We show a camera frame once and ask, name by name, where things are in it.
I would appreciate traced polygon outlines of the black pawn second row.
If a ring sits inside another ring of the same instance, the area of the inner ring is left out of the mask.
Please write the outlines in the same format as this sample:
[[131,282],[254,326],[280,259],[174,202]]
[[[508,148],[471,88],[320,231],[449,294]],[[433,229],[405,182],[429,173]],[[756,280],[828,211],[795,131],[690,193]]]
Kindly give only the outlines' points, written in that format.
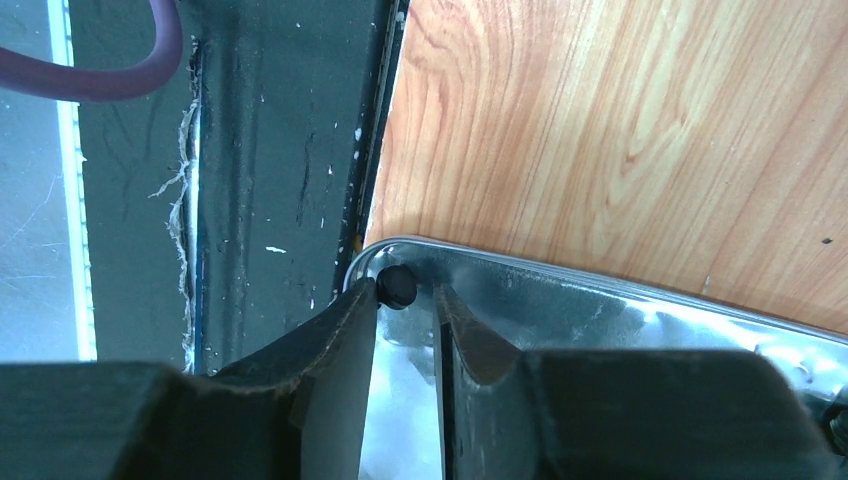
[[417,298],[418,282],[406,265],[382,269],[376,277],[378,301],[393,310],[409,307]]

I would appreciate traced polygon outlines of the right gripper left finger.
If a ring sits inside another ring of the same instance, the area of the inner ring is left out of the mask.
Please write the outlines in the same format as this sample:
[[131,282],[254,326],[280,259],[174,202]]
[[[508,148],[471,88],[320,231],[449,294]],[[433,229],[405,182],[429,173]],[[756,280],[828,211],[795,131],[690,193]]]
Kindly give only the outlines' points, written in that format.
[[354,479],[375,282],[212,376],[159,363],[5,364],[5,479]]

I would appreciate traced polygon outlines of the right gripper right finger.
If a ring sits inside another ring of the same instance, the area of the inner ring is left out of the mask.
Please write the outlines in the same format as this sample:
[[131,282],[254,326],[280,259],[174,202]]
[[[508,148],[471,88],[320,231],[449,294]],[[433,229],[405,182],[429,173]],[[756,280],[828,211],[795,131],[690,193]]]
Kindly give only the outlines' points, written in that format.
[[744,350],[520,349],[434,290],[448,479],[838,479],[784,377]]

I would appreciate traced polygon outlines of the silver tray black pieces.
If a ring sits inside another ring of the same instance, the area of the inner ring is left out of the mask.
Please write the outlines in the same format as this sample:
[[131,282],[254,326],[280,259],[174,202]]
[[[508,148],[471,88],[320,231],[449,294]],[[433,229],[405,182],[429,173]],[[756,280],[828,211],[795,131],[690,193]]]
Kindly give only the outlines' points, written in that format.
[[439,479],[432,287],[450,285],[512,344],[536,348],[737,348],[763,355],[815,421],[847,406],[847,339],[685,294],[432,239],[395,237],[365,248],[345,281],[409,267],[415,301],[381,308],[360,477]]

